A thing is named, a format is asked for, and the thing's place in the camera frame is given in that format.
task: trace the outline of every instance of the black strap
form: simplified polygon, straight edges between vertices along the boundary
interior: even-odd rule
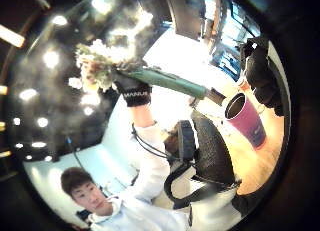
[[[190,163],[182,163],[177,169],[175,169],[166,179],[164,183],[164,191],[167,196],[173,201],[174,206],[173,209],[181,209],[187,207],[190,202],[196,202],[203,200],[214,193],[219,193],[221,191],[227,190],[228,187],[223,183],[215,183],[215,182],[207,182],[203,187],[197,189],[190,195],[184,198],[176,198],[172,194],[171,185],[173,181],[180,177],[185,171],[187,171],[191,167]]]

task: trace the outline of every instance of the white sleeve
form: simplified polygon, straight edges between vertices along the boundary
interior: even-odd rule
[[[157,124],[147,128],[135,127],[135,129],[144,142],[163,153],[165,152],[160,128]],[[129,190],[133,192],[136,198],[150,201],[163,190],[164,182],[170,173],[170,166],[166,158],[148,152],[137,141],[135,141],[135,145],[137,155],[139,155],[140,171],[134,185]],[[143,144],[143,146],[159,154],[147,145]]]

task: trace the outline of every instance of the white shirt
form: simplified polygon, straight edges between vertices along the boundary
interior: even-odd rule
[[[158,125],[147,128],[136,127],[138,135],[148,144],[164,152]],[[153,206],[151,199],[163,190],[170,167],[165,158],[149,153],[135,142],[141,160],[138,178],[116,197],[109,198],[113,214],[97,216],[91,214],[93,231],[185,231],[188,229],[187,215],[180,211]]]

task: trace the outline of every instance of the man's hair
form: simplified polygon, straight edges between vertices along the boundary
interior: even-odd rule
[[[80,187],[82,184],[87,182],[92,182],[93,179],[91,175],[85,171],[83,168],[71,167],[66,169],[61,175],[61,187],[62,190],[72,197],[71,192]]]

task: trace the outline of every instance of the man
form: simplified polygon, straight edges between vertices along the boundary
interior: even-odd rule
[[[151,87],[119,74],[116,76],[115,84],[127,102],[134,131],[144,142],[164,152],[160,129],[149,109]],[[89,221],[92,222],[90,228],[94,231],[187,230],[185,213],[156,207],[151,203],[162,191],[169,174],[167,160],[146,151],[138,142],[133,148],[141,160],[139,175],[134,185],[119,195],[105,198],[90,174],[76,167],[69,168],[62,174],[62,189],[77,204],[92,213]]]

